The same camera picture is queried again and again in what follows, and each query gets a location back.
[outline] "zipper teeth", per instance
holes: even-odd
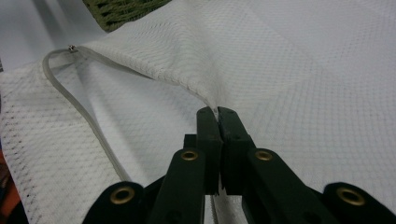
[[[55,76],[52,74],[52,71],[50,70],[50,55],[67,52],[67,51],[69,50],[59,49],[47,54],[47,56],[43,60],[43,72],[47,77],[47,79],[49,80],[49,82],[52,84],[52,86],[56,90],[58,90],[64,96],[64,98],[66,98],[70,102],[70,104],[72,104],[76,108],[76,110],[81,114],[81,116],[88,122],[93,133],[95,134],[96,138],[99,140],[100,145],[102,146],[104,152],[106,153],[108,159],[112,163],[120,179],[122,181],[131,181],[131,178],[128,176],[128,174],[120,164],[119,160],[114,155],[113,150],[111,150],[109,143],[105,139],[105,136],[103,135],[101,129],[98,127],[97,123],[88,113],[88,111],[79,103],[79,101],[55,78]]]

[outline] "green woven basket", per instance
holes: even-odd
[[[127,21],[138,20],[170,0],[82,0],[99,26],[111,32]]]

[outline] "gold circular fastener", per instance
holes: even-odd
[[[261,161],[270,161],[273,158],[271,153],[266,152],[266,151],[257,151],[255,155],[256,155],[256,158]]]
[[[350,203],[356,206],[362,206],[366,203],[363,196],[361,196],[356,190],[339,188],[337,189],[337,195],[346,203]]]
[[[185,161],[194,161],[198,158],[198,153],[194,151],[185,151],[181,154],[181,159]]]
[[[110,201],[114,204],[128,203],[134,197],[134,189],[128,186],[115,189],[110,195]]]

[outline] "white surface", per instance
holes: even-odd
[[[5,71],[105,34],[80,0],[0,1],[0,58]]]
[[[392,1],[174,0],[84,46],[179,85],[212,107],[236,110],[256,146],[276,151],[313,189],[348,182],[396,212],[395,13]],[[102,158],[102,169],[109,165],[95,147],[97,140],[81,141],[75,136],[79,126],[59,124],[66,120],[87,130],[39,66],[0,76],[6,159],[33,222],[79,222],[83,212],[76,217],[71,211],[86,212],[114,173],[106,170],[79,185],[79,174],[91,168],[81,165],[66,173],[60,161],[84,163],[51,153],[51,147],[70,150],[67,133],[73,152],[92,151],[81,156],[83,161],[96,164]],[[180,87],[91,60],[78,59],[57,74],[69,90],[84,89],[79,92],[88,96],[107,141],[143,185],[165,174],[182,136],[194,133],[194,114],[203,105]],[[46,132],[56,137],[35,139]],[[67,179],[77,192],[85,185],[95,191],[84,196],[59,188],[46,178],[54,172],[64,175],[52,178]],[[61,212],[51,206],[61,199],[40,203],[47,191],[79,203],[69,200],[62,206],[70,212]],[[238,198],[216,199],[219,220],[246,222],[239,203]]]

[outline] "textured white fabric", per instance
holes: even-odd
[[[394,1],[174,0],[84,46],[145,76],[177,84],[213,108],[220,105],[236,110],[256,145],[276,151],[313,189],[322,191],[327,183],[345,181],[367,190],[396,212],[395,18]],[[183,134],[195,133],[195,111],[204,104],[180,87],[76,57],[76,63],[57,71],[58,80],[90,108],[133,181],[147,185],[163,175],[172,152],[181,147]],[[39,203],[46,192],[35,182],[48,184],[48,189],[64,197],[69,193],[50,182],[56,181],[50,175],[40,182],[41,177],[31,172],[42,164],[53,172],[62,170],[55,162],[59,155],[43,158],[18,144],[19,139],[30,144],[26,141],[35,134],[51,132],[56,137],[36,139],[37,144],[30,146],[46,154],[51,141],[63,148],[63,132],[89,133],[84,120],[79,131],[51,130],[64,116],[71,120],[81,117],[45,80],[39,66],[1,76],[0,134],[32,222],[61,223],[71,217],[72,222],[78,222],[83,215],[75,217],[57,212],[50,203]],[[77,85],[83,91],[73,90]],[[26,87],[32,92],[25,92]],[[36,111],[31,108],[44,110],[48,102],[62,115],[31,113]],[[12,119],[9,111],[17,119]],[[48,125],[28,131],[24,126],[35,119],[47,120]],[[97,139],[92,133],[89,136],[91,144],[98,147],[90,146],[92,153],[84,160],[99,163],[104,175],[84,178],[79,186],[95,185],[97,189],[89,196],[78,196],[84,203],[72,207],[81,214],[107,183],[117,179],[108,170],[110,164]],[[76,142],[75,137],[67,138],[75,147],[86,144]],[[19,175],[23,167],[32,181]],[[92,172],[85,167],[78,171],[86,176]],[[58,178],[80,181],[73,172]],[[29,190],[41,198],[28,203]],[[238,198],[216,199],[219,221],[246,222],[239,203]],[[63,206],[71,209],[70,203]]]

